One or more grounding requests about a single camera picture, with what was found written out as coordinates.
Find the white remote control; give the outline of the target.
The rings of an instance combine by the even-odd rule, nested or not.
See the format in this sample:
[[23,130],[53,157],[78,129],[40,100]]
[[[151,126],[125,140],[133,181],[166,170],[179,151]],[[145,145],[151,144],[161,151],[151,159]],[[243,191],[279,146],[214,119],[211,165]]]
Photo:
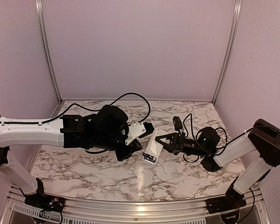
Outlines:
[[168,132],[161,130],[159,128],[155,129],[152,133],[151,139],[148,143],[148,146],[145,150],[145,152],[142,154],[142,159],[146,163],[149,163],[150,165],[156,165],[157,160],[161,154],[161,151],[163,149],[163,145],[158,143],[155,138],[157,136],[162,136],[167,134]]

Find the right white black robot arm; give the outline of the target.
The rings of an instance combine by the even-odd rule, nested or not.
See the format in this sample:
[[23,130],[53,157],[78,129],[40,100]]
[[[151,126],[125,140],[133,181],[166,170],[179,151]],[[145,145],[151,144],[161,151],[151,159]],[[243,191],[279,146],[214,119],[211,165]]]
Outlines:
[[217,147],[220,136],[210,126],[198,131],[191,139],[184,132],[157,135],[155,141],[172,154],[184,153],[202,157],[201,165],[209,172],[216,172],[230,162],[251,152],[259,155],[245,172],[237,177],[222,198],[222,205],[232,209],[244,193],[260,182],[273,167],[280,165],[280,129],[258,119],[253,127]]

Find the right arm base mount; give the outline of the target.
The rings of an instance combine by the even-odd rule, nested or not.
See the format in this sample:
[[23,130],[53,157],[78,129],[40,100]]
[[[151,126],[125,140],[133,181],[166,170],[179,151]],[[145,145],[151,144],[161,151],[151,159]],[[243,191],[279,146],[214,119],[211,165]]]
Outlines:
[[206,207],[210,214],[239,209],[246,205],[246,200],[243,197],[235,199],[232,196],[220,196],[206,200]]

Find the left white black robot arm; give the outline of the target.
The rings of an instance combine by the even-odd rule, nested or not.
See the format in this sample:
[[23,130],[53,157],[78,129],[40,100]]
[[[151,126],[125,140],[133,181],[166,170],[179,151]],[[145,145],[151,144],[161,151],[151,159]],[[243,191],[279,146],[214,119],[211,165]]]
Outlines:
[[137,138],[146,132],[142,121],[128,124],[128,116],[118,107],[105,105],[96,114],[61,115],[56,119],[13,120],[0,115],[0,172],[4,173],[40,208],[49,196],[42,182],[16,161],[10,146],[48,145],[63,148],[101,148],[115,151],[118,161],[129,158],[142,147]]

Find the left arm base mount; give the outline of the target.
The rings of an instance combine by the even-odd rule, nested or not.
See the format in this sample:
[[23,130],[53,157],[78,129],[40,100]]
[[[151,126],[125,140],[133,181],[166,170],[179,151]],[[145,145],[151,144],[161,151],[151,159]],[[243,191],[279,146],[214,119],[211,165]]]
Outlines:
[[38,194],[25,196],[25,204],[42,210],[50,210],[54,212],[62,212],[65,198],[53,195],[41,196]]

